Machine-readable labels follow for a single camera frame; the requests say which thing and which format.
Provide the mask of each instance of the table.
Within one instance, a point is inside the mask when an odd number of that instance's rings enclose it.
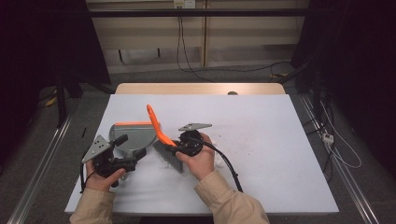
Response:
[[[139,85],[142,94],[127,94],[138,91]],[[97,134],[108,138],[111,125],[118,121],[149,120],[146,104],[153,106],[163,132],[173,139],[179,135],[177,129],[189,122],[212,123],[203,132],[229,158],[244,192],[258,199],[268,214],[336,213],[337,205],[289,96],[282,91],[265,94],[278,87],[257,83],[121,84],[110,97]],[[145,92],[150,88],[155,94]],[[204,90],[211,94],[199,94]],[[160,94],[170,91],[173,94]],[[186,91],[193,94],[181,94]],[[251,95],[225,95],[229,91]],[[152,147],[147,149],[148,155],[139,161],[136,171],[113,189],[118,195],[113,211],[130,216],[211,215],[193,191],[197,181],[188,168],[179,174]],[[227,166],[217,169],[234,187]],[[74,212],[79,191],[78,182],[65,212]]]

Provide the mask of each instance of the white cable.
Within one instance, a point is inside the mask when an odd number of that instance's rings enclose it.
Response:
[[[323,107],[323,111],[330,123],[330,125],[332,126],[332,121],[329,118],[329,115],[327,114],[326,111],[326,107],[323,105],[323,103],[320,101],[321,106]],[[329,150],[332,152],[332,154],[334,155],[335,158],[337,158],[339,161],[341,161],[343,164],[345,164],[346,166],[349,166],[351,168],[359,168],[361,167],[361,158],[359,157],[358,153],[353,149],[353,147],[337,132],[337,130],[335,130],[334,126],[332,126],[332,129],[335,131],[335,133],[346,143],[346,145],[352,150],[352,152],[356,155],[356,157],[359,160],[359,165],[351,165],[349,163],[347,163],[346,161],[344,161],[339,155],[337,155],[333,150],[332,147],[330,146],[330,144],[328,143],[327,146],[329,147]]]

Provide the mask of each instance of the beige sleeve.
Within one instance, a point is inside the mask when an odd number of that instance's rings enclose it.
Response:
[[[105,224],[112,223],[113,202],[115,194],[95,189],[84,189],[79,199],[71,223]]]
[[[231,189],[218,171],[202,179],[195,191],[212,211],[216,224],[269,223],[260,202]]]

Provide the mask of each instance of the hand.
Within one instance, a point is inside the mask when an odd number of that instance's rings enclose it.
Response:
[[[207,143],[212,143],[209,136],[201,133],[202,140]],[[179,160],[183,161],[189,167],[191,173],[198,179],[202,180],[205,176],[215,170],[215,151],[212,148],[203,146],[198,155],[190,157],[181,152],[177,152],[176,156]]]
[[[92,161],[87,161],[87,176],[90,176],[95,171],[93,167]],[[94,173],[87,179],[86,188],[87,189],[96,189],[100,191],[110,191],[110,186],[120,179],[125,174],[125,169],[119,169],[114,172],[111,176],[105,178],[101,175]]]

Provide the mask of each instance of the brush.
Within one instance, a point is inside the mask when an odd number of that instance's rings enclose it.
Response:
[[[169,162],[179,173],[183,173],[183,162],[180,161],[175,152],[172,152],[168,147],[176,147],[172,139],[161,132],[160,124],[158,123],[157,117],[155,116],[154,110],[151,105],[147,105],[148,116],[151,120],[152,126],[154,127],[155,133],[157,134],[158,141],[153,144],[154,149],[160,153],[160,155]]]

